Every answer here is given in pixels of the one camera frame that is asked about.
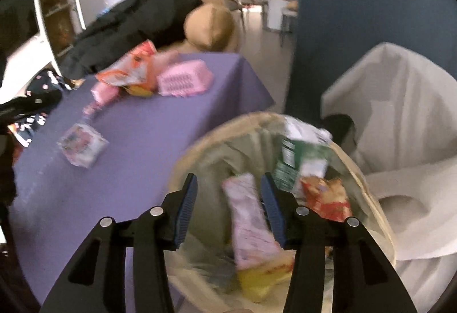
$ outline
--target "snack wrapper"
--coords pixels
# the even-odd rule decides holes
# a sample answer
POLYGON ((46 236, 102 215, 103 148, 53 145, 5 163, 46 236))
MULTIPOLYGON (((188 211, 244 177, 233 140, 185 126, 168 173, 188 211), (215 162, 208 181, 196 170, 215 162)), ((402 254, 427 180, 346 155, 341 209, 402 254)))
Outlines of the snack wrapper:
POLYGON ((292 276, 294 251, 284 251, 269 231, 252 174, 222 184, 232 210, 232 244, 243 295, 262 301, 278 283, 292 276))
POLYGON ((151 96, 158 87, 158 75, 178 57, 176 50, 157 54, 154 44, 147 40, 96 77, 107 85, 124 87, 132 95, 151 96))
POLYGON ((341 179, 325 180, 316 176, 300 179, 306 205, 325 219, 343 222, 352 210, 341 179))
POLYGON ((72 165, 89 168, 108 141, 84 123, 76 123, 59 140, 58 145, 72 165))
POLYGON ((325 176, 331 154, 329 141, 331 134, 328 131, 286 117, 286 133, 273 178, 278 189, 292 192, 299 205, 303 205, 305 199, 300 177, 325 176))

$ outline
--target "orange package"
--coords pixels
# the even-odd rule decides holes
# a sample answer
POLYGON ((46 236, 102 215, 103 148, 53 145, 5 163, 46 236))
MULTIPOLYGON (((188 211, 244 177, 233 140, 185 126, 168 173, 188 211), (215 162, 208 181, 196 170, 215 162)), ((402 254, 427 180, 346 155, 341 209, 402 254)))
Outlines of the orange package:
POLYGON ((111 86, 124 87, 136 96, 151 96, 157 89, 157 77, 178 57, 177 51, 157 54, 154 44, 147 40, 130 50, 96 78, 111 86))
POLYGON ((300 179, 306 206, 325 219, 343 222, 352 210, 341 179, 325 180, 317 176, 300 179))

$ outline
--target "pink plastic basket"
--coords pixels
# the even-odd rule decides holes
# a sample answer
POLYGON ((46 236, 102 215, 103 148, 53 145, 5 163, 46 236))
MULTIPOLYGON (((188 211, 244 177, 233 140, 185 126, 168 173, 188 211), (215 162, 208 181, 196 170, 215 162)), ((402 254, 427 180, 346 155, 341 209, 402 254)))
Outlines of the pink plastic basket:
POLYGON ((189 96, 203 93, 211 86, 213 78, 203 60, 177 63, 159 75, 159 94, 189 96))

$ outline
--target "dining table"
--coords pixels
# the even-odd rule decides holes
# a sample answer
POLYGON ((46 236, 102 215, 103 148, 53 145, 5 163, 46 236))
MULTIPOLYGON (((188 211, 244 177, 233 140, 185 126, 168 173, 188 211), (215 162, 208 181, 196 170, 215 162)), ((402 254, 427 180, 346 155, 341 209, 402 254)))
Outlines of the dining table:
MULTIPOLYGON (((197 139, 238 115, 263 111, 273 99, 239 54, 182 54, 202 59, 214 79, 191 97, 127 95, 90 121, 107 141, 89 168, 72 165, 59 139, 81 121, 96 83, 88 76, 50 113, 15 164, 17 198, 10 223, 23 275, 43 303, 90 230, 105 216, 135 219, 159 205, 176 160, 197 139)), ((125 271, 127 312, 134 312, 132 253, 125 271)), ((172 292, 174 301, 179 298, 172 292)))

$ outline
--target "floor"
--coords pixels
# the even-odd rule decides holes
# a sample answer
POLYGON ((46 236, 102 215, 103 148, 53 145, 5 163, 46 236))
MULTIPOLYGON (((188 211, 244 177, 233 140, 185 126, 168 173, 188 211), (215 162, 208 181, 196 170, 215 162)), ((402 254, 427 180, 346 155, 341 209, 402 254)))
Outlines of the floor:
MULTIPOLYGON (((280 46, 279 33, 262 29, 260 12, 245 13, 246 34, 243 35, 241 54, 251 63, 259 79, 275 101, 272 112, 281 113, 286 101, 290 65, 293 55, 292 35, 280 46)), ((184 301, 178 313, 200 313, 188 301, 184 301)))

